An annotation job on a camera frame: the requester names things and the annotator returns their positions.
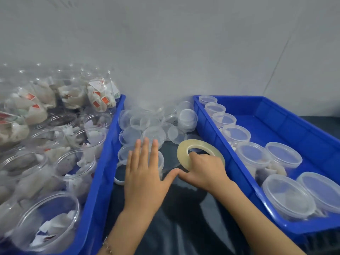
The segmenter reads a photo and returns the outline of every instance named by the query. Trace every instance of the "left hand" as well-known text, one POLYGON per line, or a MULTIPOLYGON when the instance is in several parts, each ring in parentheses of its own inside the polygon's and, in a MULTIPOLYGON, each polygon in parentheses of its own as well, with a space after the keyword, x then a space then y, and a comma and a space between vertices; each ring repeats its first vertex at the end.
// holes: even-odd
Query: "left hand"
POLYGON ((138 139, 134 151, 129 152, 126 164, 124 210, 152 219, 180 169, 171 170, 163 181, 159 179, 157 140, 152 143, 149 165, 148 158, 149 139, 144 139, 142 148, 138 139))

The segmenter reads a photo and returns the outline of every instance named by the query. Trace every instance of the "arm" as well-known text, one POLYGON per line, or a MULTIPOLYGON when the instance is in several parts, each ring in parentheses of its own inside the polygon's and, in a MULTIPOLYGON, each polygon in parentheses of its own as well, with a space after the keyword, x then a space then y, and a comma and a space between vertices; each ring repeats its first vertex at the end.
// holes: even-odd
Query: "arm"
POLYGON ((231 181, 222 161, 207 154, 190 153, 192 168, 179 177, 211 193, 237 222, 255 254, 298 255, 304 252, 278 229, 231 181))
POLYGON ((141 141, 137 140, 133 152, 129 152, 126 164, 124 209, 108 235, 105 245, 98 255, 132 255, 142 240, 151 220, 160 208, 165 195, 179 169, 173 169, 161 181, 158 173, 158 142, 154 140, 149 157, 149 140, 145 138, 141 149, 141 141))

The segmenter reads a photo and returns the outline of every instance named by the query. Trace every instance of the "blue plastic tray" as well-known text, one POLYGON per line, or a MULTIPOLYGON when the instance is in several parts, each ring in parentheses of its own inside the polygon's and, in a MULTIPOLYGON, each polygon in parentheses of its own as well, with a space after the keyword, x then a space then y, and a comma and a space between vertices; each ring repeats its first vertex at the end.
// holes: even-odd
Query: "blue plastic tray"
MULTIPOLYGON (((215 96, 217 103, 234 115, 236 124, 251 133, 251 141, 265 146, 275 141, 298 151, 302 164, 289 173, 296 179, 310 171, 322 174, 340 184, 340 141, 265 97, 215 96)), ((194 109, 198 115, 197 131, 204 141, 215 146, 224 156, 226 172, 243 193, 270 220, 276 223, 292 240, 302 242, 302 236, 340 227, 340 214, 329 213, 326 218, 290 222, 274 209, 266 195, 250 175, 244 164, 217 129, 204 107, 194 96, 194 109)))
POLYGON ((74 241, 66 251, 60 253, 61 255, 96 254, 102 245, 118 162, 117 153, 121 147, 118 140, 120 133, 118 117, 124 108, 125 98, 125 95, 121 95, 113 116, 74 241))

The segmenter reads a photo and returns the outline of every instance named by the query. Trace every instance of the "tape roll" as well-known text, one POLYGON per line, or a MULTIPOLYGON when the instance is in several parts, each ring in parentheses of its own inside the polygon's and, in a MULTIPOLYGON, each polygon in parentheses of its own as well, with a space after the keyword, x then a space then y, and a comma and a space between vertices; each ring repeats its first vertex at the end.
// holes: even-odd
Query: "tape roll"
MULTIPOLYGON (((118 164, 117 164, 116 170, 117 170, 118 167, 120 167, 122 165, 126 165, 126 163, 127 163, 127 159, 119 161, 118 164)), ((124 183, 125 183, 125 181, 120 181, 120 180, 117 180, 116 178, 113 179, 113 182, 115 184, 118 184, 118 185, 121 185, 121 186, 123 186, 124 183)))
POLYGON ((190 171, 191 168, 191 159, 189 157, 188 151, 193 148, 204 150, 211 156, 217 156, 221 158, 223 166, 225 167, 225 160, 223 155, 214 146, 202 140, 189 139, 181 142, 177 148, 177 158, 181 165, 188 171, 190 171))

